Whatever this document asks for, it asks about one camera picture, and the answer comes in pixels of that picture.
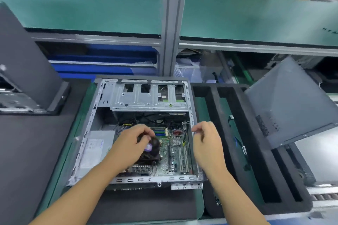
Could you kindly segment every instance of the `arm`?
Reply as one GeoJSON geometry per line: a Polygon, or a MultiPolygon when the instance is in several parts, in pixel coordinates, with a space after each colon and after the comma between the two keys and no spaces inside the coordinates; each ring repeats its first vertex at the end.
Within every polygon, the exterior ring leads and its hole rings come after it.
{"type": "Polygon", "coordinates": [[[141,156],[154,132],[145,125],[124,130],[107,156],[30,225],[86,224],[110,181],[141,156]],[[137,137],[144,134],[137,143],[137,137]]]}
{"type": "Polygon", "coordinates": [[[230,225],[261,225],[269,223],[247,197],[226,168],[222,141],[212,122],[201,122],[192,129],[194,156],[211,182],[222,203],[230,225]]]}

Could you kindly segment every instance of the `hand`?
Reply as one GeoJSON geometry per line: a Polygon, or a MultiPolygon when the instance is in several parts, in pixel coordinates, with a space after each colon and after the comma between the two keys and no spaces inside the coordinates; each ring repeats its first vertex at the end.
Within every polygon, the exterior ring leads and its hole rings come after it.
{"type": "Polygon", "coordinates": [[[209,179],[227,171],[221,138],[213,122],[200,122],[193,126],[194,156],[209,179]]]}
{"type": "Polygon", "coordinates": [[[143,124],[124,130],[102,162],[108,163],[110,167],[116,170],[114,172],[119,173],[127,169],[140,158],[151,137],[155,137],[155,133],[143,124]],[[137,143],[137,137],[140,134],[143,134],[143,136],[141,141],[137,143]]]}

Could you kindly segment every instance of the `forearm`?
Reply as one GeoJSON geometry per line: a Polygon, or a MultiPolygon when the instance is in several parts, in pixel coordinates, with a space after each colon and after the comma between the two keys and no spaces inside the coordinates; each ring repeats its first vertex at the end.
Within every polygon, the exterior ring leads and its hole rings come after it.
{"type": "Polygon", "coordinates": [[[251,202],[228,171],[216,176],[210,175],[209,180],[221,201],[229,225],[268,224],[264,215],[251,202]]]}
{"type": "Polygon", "coordinates": [[[107,163],[99,163],[31,225],[86,224],[104,189],[119,173],[111,169],[107,163]]]}

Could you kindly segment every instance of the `purple fan hub sticker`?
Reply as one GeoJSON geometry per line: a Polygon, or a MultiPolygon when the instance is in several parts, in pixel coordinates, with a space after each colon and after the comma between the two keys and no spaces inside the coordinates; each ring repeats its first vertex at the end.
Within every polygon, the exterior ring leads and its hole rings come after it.
{"type": "Polygon", "coordinates": [[[146,148],[144,149],[144,151],[150,152],[151,150],[152,150],[152,145],[150,143],[148,143],[146,148]]]}

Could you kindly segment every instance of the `white paper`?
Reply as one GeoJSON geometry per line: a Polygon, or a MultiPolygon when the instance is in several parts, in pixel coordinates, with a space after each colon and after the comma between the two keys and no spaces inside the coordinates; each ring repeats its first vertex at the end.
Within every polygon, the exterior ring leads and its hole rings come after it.
{"type": "Polygon", "coordinates": [[[104,140],[89,140],[84,149],[80,168],[93,168],[100,162],[104,140]]]}

